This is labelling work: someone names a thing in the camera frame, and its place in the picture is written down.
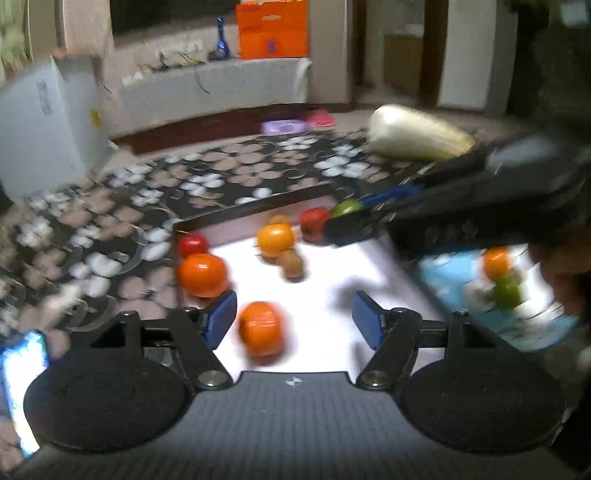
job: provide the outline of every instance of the blue bottle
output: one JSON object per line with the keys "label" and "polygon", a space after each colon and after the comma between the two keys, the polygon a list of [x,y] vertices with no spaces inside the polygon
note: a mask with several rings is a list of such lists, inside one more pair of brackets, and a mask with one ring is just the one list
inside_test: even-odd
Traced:
{"label": "blue bottle", "polygon": [[230,47],[223,36],[223,18],[217,18],[217,57],[219,60],[227,60],[230,58]]}

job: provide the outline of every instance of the patterned rug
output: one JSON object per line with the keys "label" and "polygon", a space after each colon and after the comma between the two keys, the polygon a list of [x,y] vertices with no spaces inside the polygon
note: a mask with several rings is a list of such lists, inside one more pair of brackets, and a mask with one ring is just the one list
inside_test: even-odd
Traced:
{"label": "patterned rug", "polygon": [[41,329],[52,356],[69,333],[121,310],[144,320],[176,307],[172,225],[215,209],[330,180],[342,199],[383,189],[422,164],[363,153],[364,132],[258,137],[163,157],[28,201],[12,233],[16,260],[0,280],[0,334]]}

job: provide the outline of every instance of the orange bag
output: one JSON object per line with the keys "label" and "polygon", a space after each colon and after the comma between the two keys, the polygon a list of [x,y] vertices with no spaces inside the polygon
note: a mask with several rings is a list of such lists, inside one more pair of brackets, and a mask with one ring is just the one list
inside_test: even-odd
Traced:
{"label": "orange bag", "polygon": [[308,0],[236,6],[243,60],[308,56]]}

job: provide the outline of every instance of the orange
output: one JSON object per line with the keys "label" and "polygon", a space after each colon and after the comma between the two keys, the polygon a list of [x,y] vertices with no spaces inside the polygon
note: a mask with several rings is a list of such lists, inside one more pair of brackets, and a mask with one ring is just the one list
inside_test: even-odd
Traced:
{"label": "orange", "polygon": [[258,231],[256,240],[262,254],[271,258],[289,250],[296,242],[291,227],[285,223],[264,226]]}
{"label": "orange", "polygon": [[254,301],[239,315],[238,334],[250,356],[276,355],[283,350],[283,319],[266,301]]}
{"label": "orange", "polygon": [[511,272],[511,255],[507,247],[491,248],[482,256],[482,271],[491,281]]}
{"label": "orange", "polygon": [[228,269],[215,255],[193,254],[179,266],[178,281],[190,294],[211,299],[228,287]]}

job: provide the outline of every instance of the smartphone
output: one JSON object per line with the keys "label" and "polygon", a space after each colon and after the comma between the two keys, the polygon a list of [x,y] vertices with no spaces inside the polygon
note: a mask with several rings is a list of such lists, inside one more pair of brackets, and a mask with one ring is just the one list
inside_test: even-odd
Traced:
{"label": "smartphone", "polygon": [[32,331],[22,341],[2,353],[4,391],[14,428],[20,438],[22,454],[31,456],[39,445],[27,423],[22,402],[27,388],[49,366],[47,344],[41,332]]}

